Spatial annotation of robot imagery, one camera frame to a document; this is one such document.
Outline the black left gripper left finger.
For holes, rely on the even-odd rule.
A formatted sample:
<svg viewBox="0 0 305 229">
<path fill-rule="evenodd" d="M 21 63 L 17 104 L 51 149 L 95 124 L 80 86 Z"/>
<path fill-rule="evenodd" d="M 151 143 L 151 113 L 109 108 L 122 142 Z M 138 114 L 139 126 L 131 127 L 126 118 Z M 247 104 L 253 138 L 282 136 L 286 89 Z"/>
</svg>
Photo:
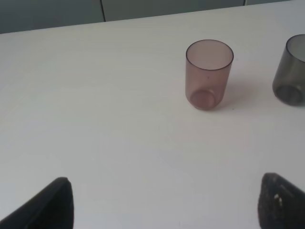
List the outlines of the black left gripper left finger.
<svg viewBox="0 0 305 229">
<path fill-rule="evenodd" d="M 59 177 L 0 221 L 2 229 L 73 229 L 71 182 Z"/>
</svg>

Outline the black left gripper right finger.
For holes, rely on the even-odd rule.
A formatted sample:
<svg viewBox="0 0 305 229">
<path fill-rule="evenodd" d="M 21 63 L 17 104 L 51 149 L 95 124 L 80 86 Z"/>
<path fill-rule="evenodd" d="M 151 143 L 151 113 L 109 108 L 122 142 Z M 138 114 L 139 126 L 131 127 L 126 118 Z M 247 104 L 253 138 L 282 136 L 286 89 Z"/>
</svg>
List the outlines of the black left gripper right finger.
<svg viewBox="0 0 305 229">
<path fill-rule="evenodd" d="M 265 173 L 258 199 L 258 219 L 262 229 L 303 229 L 305 192 L 277 173 Z"/>
</svg>

